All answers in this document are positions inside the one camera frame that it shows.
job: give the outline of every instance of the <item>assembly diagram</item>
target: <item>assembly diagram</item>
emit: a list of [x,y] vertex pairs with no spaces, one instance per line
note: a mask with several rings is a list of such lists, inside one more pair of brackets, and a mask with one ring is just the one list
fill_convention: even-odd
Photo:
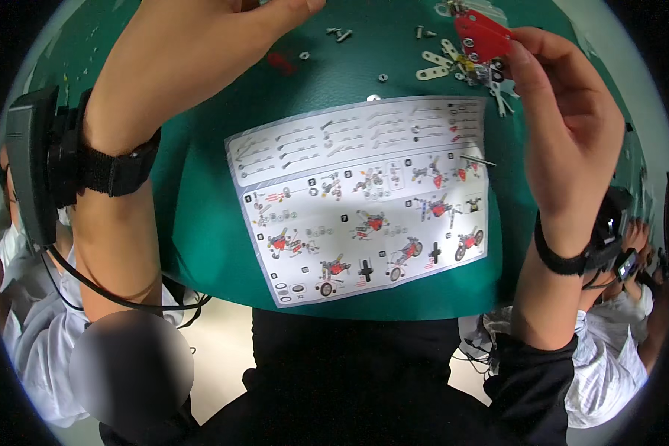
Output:
[[486,159],[486,102],[384,98],[227,138],[262,273],[248,271],[244,288],[264,281],[277,308],[289,308],[393,289],[485,258],[488,167],[476,160]]
[[268,236],[268,248],[272,253],[272,258],[279,259],[281,253],[288,252],[290,257],[302,254],[303,252],[316,253],[319,250],[318,246],[313,243],[304,243],[297,237],[297,230],[294,230],[293,236],[288,236],[287,228],[283,229],[280,234],[275,237]]
[[384,218],[384,213],[372,215],[365,210],[357,210],[357,216],[362,222],[353,230],[355,235],[352,236],[352,238],[358,238],[359,240],[371,240],[369,238],[371,234],[379,232],[383,227],[390,224],[389,221]]

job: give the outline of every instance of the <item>table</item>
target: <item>table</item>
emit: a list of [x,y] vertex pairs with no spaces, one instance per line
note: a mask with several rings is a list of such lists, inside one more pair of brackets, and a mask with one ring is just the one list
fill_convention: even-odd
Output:
[[[529,244],[536,204],[526,184],[523,157],[525,122],[520,102],[515,115],[500,119],[487,89],[470,88],[453,76],[421,82],[414,72],[429,67],[422,51],[438,52],[440,39],[456,41],[451,19],[434,11],[435,0],[369,0],[354,7],[331,2],[288,33],[271,49],[297,71],[292,76],[261,60],[224,91],[163,126],[159,155],[152,169],[161,265],[182,284],[247,306],[275,310],[242,220],[225,160],[223,140],[237,132],[298,113],[383,98],[418,95],[472,95],[489,98],[485,152],[498,164],[489,170],[488,256],[390,290],[350,299],[284,310],[312,316],[370,320],[429,320],[462,317],[506,302],[514,290]],[[62,87],[59,101],[76,106],[79,94],[94,85],[98,71],[128,19],[136,0],[113,5],[87,0],[65,23],[39,59],[30,90]],[[540,26],[575,41],[566,16],[552,1],[496,0],[510,26]],[[414,27],[438,33],[414,38]],[[354,31],[343,43],[325,35],[328,27]],[[309,51],[310,58],[297,56]],[[593,65],[606,81],[630,123],[613,184],[632,192],[635,215],[651,211],[642,196],[644,165],[639,139],[624,102],[602,61]],[[389,80],[381,84],[377,76]],[[65,89],[69,85],[69,97]]]

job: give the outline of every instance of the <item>motorcycle illustration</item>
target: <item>motorcycle illustration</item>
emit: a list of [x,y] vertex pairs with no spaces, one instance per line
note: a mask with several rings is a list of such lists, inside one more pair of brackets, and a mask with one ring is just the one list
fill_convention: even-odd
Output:
[[360,226],[355,228],[355,235],[352,238],[359,237],[360,240],[369,240],[371,233],[377,232],[389,225],[389,221],[384,218],[383,213],[371,215],[364,210],[357,210],[357,215],[363,220]]
[[463,260],[466,251],[471,249],[473,246],[478,246],[483,241],[483,231],[474,226],[473,231],[470,234],[459,234],[459,247],[456,249],[456,254],[454,258],[456,262]]
[[399,256],[398,259],[396,259],[394,262],[388,262],[389,264],[393,265],[392,269],[386,272],[386,274],[389,276],[389,279],[393,282],[396,282],[399,280],[399,278],[404,277],[406,274],[404,273],[403,267],[406,266],[406,261],[409,260],[412,257],[419,257],[421,252],[424,250],[424,245],[419,241],[418,238],[416,237],[407,237],[409,239],[409,243],[407,243],[406,246],[404,246],[402,249],[400,249],[398,252],[401,253],[401,256]]
[[349,270],[352,266],[351,263],[342,263],[342,257],[344,254],[339,254],[336,260],[332,262],[321,261],[322,264],[322,281],[315,285],[315,290],[320,290],[320,294],[323,297],[328,297],[332,293],[336,293],[337,289],[345,283],[345,281],[340,281],[339,279],[333,279],[333,275],[338,275],[340,272]]

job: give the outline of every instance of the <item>bolt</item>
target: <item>bolt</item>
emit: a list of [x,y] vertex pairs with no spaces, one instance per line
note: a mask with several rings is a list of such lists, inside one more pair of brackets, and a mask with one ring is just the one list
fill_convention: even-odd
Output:
[[345,39],[347,39],[351,35],[352,35],[352,30],[348,29],[346,33],[342,34],[339,37],[339,39],[337,39],[337,43],[341,43],[341,42],[345,41]]

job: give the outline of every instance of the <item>forearm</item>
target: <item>forearm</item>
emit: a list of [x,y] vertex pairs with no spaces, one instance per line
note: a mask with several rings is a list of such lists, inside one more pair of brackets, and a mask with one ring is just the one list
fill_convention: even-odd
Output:
[[531,241],[518,279],[511,330],[539,350],[558,350],[575,331],[582,278],[550,271]]
[[[86,143],[111,156],[131,152],[144,141],[101,143],[103,131],[85,117]],[[86,189],[72,213],[77,269],[100,287],[135,303],[161,302],[161,267],[151,181],[138,191],[109,198]],[[113,303],[86,285],[80,286],[85,313],[91,321],[127,307]]]

